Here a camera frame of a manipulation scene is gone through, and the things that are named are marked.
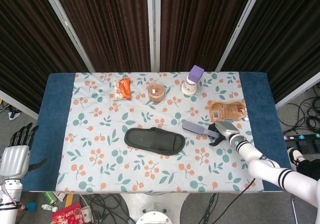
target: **green can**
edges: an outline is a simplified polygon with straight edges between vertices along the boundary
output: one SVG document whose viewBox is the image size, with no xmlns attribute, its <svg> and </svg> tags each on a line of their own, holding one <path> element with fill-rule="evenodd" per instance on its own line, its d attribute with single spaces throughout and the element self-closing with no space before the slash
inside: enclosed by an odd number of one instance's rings
<svg viewBox="0 0 320 224">
<path fill-rule="evenodd" d="M 43 196 L 49 205 L 53 205 L 58 201 L 55 194 L 53 194 L 51 191 L 43 192 Z"/>
</svg>

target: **robot finger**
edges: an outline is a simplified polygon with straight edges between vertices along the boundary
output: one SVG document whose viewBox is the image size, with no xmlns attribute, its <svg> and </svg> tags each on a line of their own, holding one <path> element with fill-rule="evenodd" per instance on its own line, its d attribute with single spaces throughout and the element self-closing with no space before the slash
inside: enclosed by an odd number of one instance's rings
<svg viewBox="0 0 320 224">
<path fill-rule="evenodd" d="M 32 127 L 32 123 L 29 123 L 23 130 L 22 136 L 20 138 L 19 145 L 25 145 L 27 142 L 29 130 Z"/>
<path fill-rule="evenodd" d="M 24 127 L 22 127 L 19 131 L 18 131 L 18 133 L 16 134 L 16 138 L 14 139 L 14 145 L 18 145 L 19 144 L 19 142 L 20 142 L 20 138 L 21 138 L 21 135 L 22 135 L 22 132 L 24 131 L 24 128 L 25 128 L 25 126 Z"/>
<path fill-rule="evenodd" d="M 14 134 L 12 135 L 8 147 L 13 146 L 13 144 L 14 144 L 14 142 L 15 142 L 15 137 L 16 137 L 17 133 L 18 133 L 18 132 L 14 133 Z"/>
<path fill-rule="evenodd" d="M 29 150 L 31 150 L 32 144 L 34 142 L 33 137 L 38 129 L 39 129 L 39 126 L 37 125 L 29 132 L 28 139 L 26 140 L 26 143 L 25 143 L 26 145 L 29 146 Z"/>
</svg>

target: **black slipper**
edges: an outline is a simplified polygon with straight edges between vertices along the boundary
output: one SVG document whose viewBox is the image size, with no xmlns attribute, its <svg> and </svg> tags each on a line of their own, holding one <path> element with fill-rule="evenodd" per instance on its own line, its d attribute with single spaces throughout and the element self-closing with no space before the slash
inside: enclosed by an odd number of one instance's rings
<svg viewBox="0 0 320 224">
<path fill-rule="evenodd" d="M 131 128 L 124 137 L 125 143 L 129 146 L 161 155 L 179 153 L 186 142 L 182 135 L 156 127 L 150 129 Z"/>
</svg>

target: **bottle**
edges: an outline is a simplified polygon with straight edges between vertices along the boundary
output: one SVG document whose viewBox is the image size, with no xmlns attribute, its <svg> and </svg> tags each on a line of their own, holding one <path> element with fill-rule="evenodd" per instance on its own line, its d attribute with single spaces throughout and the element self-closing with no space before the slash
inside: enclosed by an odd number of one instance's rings
<svg viewBox="0 0 320 224">
<path fill-rule="evenodd" d="M 198 88 L 197 83 L 190 80 L 188 75 L 184 81 L 184 84 L 182 85 L 181 91 L 185 95 L 191 96 L 196 93 L 197 88 Z"/>
<path fill-rule="evenodd" d="M 52 205 L 48 205 L 48 204 L 43 204 L 43 205 L 41 206 L 41 208 L 42 208 L 43 210 L 50 210 L 50 211 L 52 211 L 52 212 L 56 212 L 56 211 L 58 210 L 58 207 L 57 207 L 57 206 L 52 206 Z"/>
</svg>

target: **food pouch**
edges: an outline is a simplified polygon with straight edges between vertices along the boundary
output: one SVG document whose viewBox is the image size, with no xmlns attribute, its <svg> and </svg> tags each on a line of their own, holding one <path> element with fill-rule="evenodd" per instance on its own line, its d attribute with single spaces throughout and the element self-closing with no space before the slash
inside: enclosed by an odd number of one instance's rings
<svg viewBox="0 0 320 224">
<path fill-rule="evenodd" d="M 246 103 L 244 100 L 235 100 L 229 102 L 210 100 L 208 101 L 210 119 L 216 120 L 241 120 L 247 115 Z"/>
</svg>

